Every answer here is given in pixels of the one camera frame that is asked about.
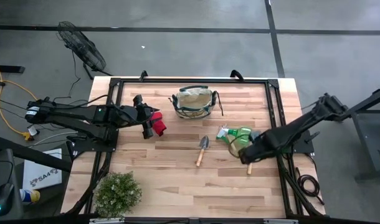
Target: basket handle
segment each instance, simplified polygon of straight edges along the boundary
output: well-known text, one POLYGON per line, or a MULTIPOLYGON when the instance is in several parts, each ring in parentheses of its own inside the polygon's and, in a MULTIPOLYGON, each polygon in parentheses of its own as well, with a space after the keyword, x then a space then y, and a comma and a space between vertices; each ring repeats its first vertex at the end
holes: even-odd
POLYGON ((187 87, 180 88, 179 91, 186 91, 186 90, 192 89, 192 88, 208 88, 208 86, 202 86, 202 85, 187 86, 187 87))

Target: wooden table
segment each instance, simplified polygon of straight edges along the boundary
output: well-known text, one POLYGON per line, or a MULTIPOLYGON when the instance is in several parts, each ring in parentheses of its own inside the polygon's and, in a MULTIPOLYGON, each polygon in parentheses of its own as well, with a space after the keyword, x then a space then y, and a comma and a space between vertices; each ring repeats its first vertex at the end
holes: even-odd
MULTIPOLYGON (((278 80, 285 118, 289 123, 302 114, 297 88, 292 78, 278 80)), ((89 99, 107 94, 109 82, 110 77, 95 77, 89 99)), ((124 86, 123 105, 132 105, 133 97, 142 94, 143 102, 161 110, 168 127, 162 137, 154 135, 148 140, 143 139, 141 126, 120 130, 110 172, 133 171, 143 190, 141 203, 128 216, 285 217, 276 159, 254 163, 252 174, 247 175, 247 166, 229 154, 222 140, 216 140, 218 127, 223 124, 230 128, 248 126, 260 131, 270 128, 264 86, 208 84, 211 90, 219 92, 224 116, 216 106, 207 118, 185 120, 176 116, 168 97, 189 85, 192 84, 126 83, 124 86), (198 145, 205 135, 209 136, 209 149, 197 168, 198 145)), ((105 99, 94 103, 105 104, 105 99)), ((88 187, 94 157, 94 152, 86 152, 74 161, 61 212, 72 208, 88 187)), ((306 156, 295 154, 294 163, 302 174, 317 178, 315 168, 306 156)), ((291 190, 289 194, 295 211, 291 190)), ((325 212, 316 198, 308 199, 318 211, 325 212)))

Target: fan grille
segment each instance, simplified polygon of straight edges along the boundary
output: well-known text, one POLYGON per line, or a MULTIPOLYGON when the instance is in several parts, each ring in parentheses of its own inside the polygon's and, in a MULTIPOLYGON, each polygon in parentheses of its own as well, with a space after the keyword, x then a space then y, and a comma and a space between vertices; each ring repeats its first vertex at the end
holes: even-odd
POLYGON ((92 70, 102 71, 106 66, 103 56, 96 49, 95 44, 82 32, 76 31, 75 28, 71 22, 59 22, 59 35, 63 39, 65 46, 72 50, 92 70))

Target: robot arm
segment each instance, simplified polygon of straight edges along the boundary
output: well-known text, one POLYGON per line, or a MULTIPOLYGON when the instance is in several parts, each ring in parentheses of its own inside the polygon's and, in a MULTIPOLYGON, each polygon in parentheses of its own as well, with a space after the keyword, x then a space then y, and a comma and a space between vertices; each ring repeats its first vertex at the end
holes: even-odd
POLYGON ((320 121, 332 121, 348 109, 335 96, 325 93, 319 97, 315 107, 291 123, 265 131, 255 139, 253 144, 239 151, 241 163, 250 164, 262 159, 275 157, 287 146, 292 145, 301 134, 320 121))
POLYGON ((26 120, 32 124, 57 124, 86 134, 99 142, 111 141, 119 128, 143 125, 143 137, 153 136, 151 117, 158 109, 143 103, 141 95, 135 96, 133 106, 92 105, 87 107, 65 105, 44 100, 28 102, 26 120))

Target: green spray bottle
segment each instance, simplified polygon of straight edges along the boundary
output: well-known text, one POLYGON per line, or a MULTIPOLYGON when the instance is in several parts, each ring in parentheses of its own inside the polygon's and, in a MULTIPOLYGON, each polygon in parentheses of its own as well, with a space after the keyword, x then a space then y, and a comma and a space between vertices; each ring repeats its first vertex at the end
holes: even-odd
POLYGON ((229 129, 226 125, 219 127, 218 134, 216 139, 222 139, 229 146, 230 153, 238 157, 238 150, 249 145, 249 135, 251 134, 252 129, 247 127, 241 127, 239 129, 229 129))

